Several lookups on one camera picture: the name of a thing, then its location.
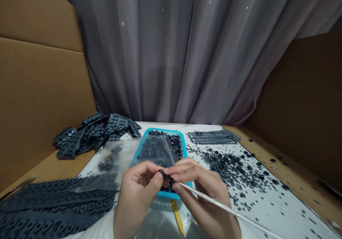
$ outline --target right hand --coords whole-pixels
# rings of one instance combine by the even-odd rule
[[[164,173],[171,175],[176,182],[194,181],[198,191],[231,208],[228,189],[220,175],[204,169],[194,159],[182,159],[171,168],[164,169]],[[188,189],[178,183],[174,183],[172,188],[182,199],[199,227],[210,237],[241,238],[239,224],[232,214],[200,197],[197,199]]]

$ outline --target left hand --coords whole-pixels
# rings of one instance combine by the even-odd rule
[[[169,185],[160,169],[163,167],[145,161],[125,171],[113,219],[115,239],[134,238],[139,232],[160,188]]]

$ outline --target hand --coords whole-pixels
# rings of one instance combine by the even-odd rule
[[[115,239],[134,238],[139,232],[161,186],[169,185],[158,172],[160,169],[163,168],[145,161],[125,171],[113,219]]]
[[[176,182],[194,181],[196,189],[231,207],[226,184],[216,172],[204,169],[192,158],[178,161],[169,169],[164,169],[166,175]],[[241,238],[241,230],[235,217],[202,198],[196,198],[188,189],[178,183],[172,187],[182,199],[199,227],[212,238]]]

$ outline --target white stick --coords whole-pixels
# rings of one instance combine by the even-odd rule
[[[261,231],[263,231],[264,233],[269,234],[270,236],[273,236],[275,239],[284,239],[283,237],[281,237],[280,235],[276,234],[275,232],[269,230],[267,227],[264,227],[263,225],[260,225],[259,223],[251,220],[250,218],[247,218],[246,216],[243,216],[237,212],[235,212],[233,209],[229,208],[228,206],[214,200],[213,198],[207,196],[204,193],[201,193],[199,191],[197,191],[196,189],[183,184],[183,183],[179,183],[180,185],[182,185],[183,187],[185,187],[186,189],[190,190],[191,192],[193,192],[194,194],[198,195],[199,197],[203,198],[204,200],[207,200],[208,202],[215,204],[216,206],[220,207],[221,209],[224,209],[225,211],[228,211],[229,213],[232,213],[234,216],[237,216],[238,218],[246,221],[247,223],[255,226],[256,228],[260,229]]]

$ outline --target cardboard wall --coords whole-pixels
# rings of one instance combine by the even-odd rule
[[[247,127],[342,192],[342,31],[294,40]]]
[[[52,139],[96,112],[74,7],[0,0],[0,191],[49,156]]]

